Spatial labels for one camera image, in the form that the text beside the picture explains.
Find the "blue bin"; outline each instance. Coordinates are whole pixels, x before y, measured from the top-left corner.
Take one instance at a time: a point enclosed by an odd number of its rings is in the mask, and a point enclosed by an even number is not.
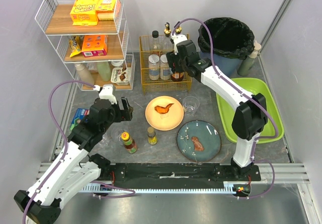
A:
[[[200,58],[209,58],[210,53],[199,52]],[[241,59],[229,59],[216,54],[213,54],[213,60],[219,69],[228,77],[230,77],[237,66],[242,62]]]

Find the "lime green basin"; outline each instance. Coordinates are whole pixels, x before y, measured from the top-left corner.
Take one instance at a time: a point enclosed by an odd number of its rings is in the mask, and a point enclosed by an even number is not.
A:
[[[266,85],[266,83],[257,78],[235,78],[232,80],[236,82],[238,85],[240,85],[242,88],[244,88],[245,90],[253,93],[254,95],[256,95],[257,93],[262,93],[266,98],[267,111],[277,124],[278,132],[279,132],[277,138],[260,139],[258,143],[273,142],[281,139],[284,135],[283,123],[281,120],[281,116],[277,110],[277,106],[275,104],[273,96],[270,90],[268,89],[268,86]],[[233,111],[231,106],[224,99],[222,99],[218,94],[217,94],[217,103],[218,103],[218,108],[219,108],[223,129],[225,130],[225,134],[227,138],[232,142],[237,142],[237,135],[235,134],[235,132],[231,127],[232,119],[234,117],[235,112]],[[270,122],[270,120],[268,120],[268,123],[265,125],[264,130],[261,132],[261,136],[273,136],[274,134],[275,134],[274,127]]]

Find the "bottle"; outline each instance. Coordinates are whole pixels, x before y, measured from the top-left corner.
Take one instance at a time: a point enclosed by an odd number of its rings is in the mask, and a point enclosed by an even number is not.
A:
[[[255,59],[258,55],[258,51],[262,48],[262,46],[257,43],[255,40],[254,42],[254,50],[253,52],[247,56],[246,59],[242,61],[240,67],[237,70],[238,75],[245,77],[250,73],[251,68],[254,66]]]
[[[96,67],[98,73],[100,74],[104,82],[108,82],[111,80],[112,71],[108,61],[97,62]]]
[[[137,151],[137,145],[134,141],[134,139],[131,138],[128,132],[123,132],[121,135],[121,138],[123,140],[123,144],[126,148],[126,150],[130,153],[133,154]]]
[[[83,82],[87,82],[89,84],[94,85],[95,83],[94,78],[92,77],[92,74],[90,73],[89,69],[87,69],[87,67],[84,64],[75,63],[75,68],[76,68],[77,74],[79,75],[79,78]]]
[[[151,145],[155,145],[157,143],[157,138],[153,127],[147,128],[147,140]]]
[[[184,76],[183,72],[181,72],[181,73],[175,72],[174,74],[171,75],[171,80],[173,82],[180,82],[183,80],[183,76]]]
[[[174,49],[174,45],[170,41],[170,34],[171,34],[170,24],[166,23],[165,26],[166,26],[166,29],[164,30],[165,38],[163,41],[163,50],[171,51]]]
[[[160,57],[160,50],[162,50],[162,47],[160,45],[159,32],[157,30],[152,31],[152,45],[150,46],[150,50],[152,51],[152,54],[156,54]]]
[[[160,57],[160,78],[165,81],[170,79],[170,68],[165,54]]]
[[[149,77],[156,81],[160,77],[160,58],[156,54],[149,56]]]

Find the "orange plate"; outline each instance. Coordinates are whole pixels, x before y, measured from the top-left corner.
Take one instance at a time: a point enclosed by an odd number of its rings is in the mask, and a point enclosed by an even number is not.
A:
[[[166,107],[173,103],[168,113],[159,114],[154,108],[156,106]],[[162,96],[154,98],[149,102],[145,109],[145,117],[147,122],[155,129],[168,131],[179,126],[184,116],[183,108],[180,102],[173,97]]]

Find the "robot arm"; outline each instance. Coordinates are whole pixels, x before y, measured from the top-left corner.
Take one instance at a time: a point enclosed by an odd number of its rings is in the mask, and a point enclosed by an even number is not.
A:
[[[267,117],[243,94],[251,96],[266,109],[265,97],[262,94],[254,96],[228,77],[223,80],[221,76],[225,76],[224,73],[217,66],[215,70],[210,59],[201,59],[195,44],[185,35],[173,34],[170,38],[174,43],[174,51],[167,53],[167,60],[172,71],[186,71],[189,76],[214,90],[234,110],[232,128],[237,135],[237,145],[231,164],[235,167],[236,176],[244,174],[253,165],[251,161],[253,142],[264,129]]]
[[[106,130],[114,122],[130,121],[133,108],[126,98],[122,98],[120,109],[113,85],[104,85],[99,98],[90,107],[87,115],[68,136],[67,154],[62,160],[64,149],[44,175],[28,191],[19,190],[14,197],[21,211],[24,211],[30,198],[37,193],[27,215],[36,223],[54,223],[66,203],[84,186],[97,179],[102,171],[108,171],[110,161],[99,154],[90,160],[76,174],[68,179],[74,167],[99,143]],[[53,173],[58,162],[61,162]]]

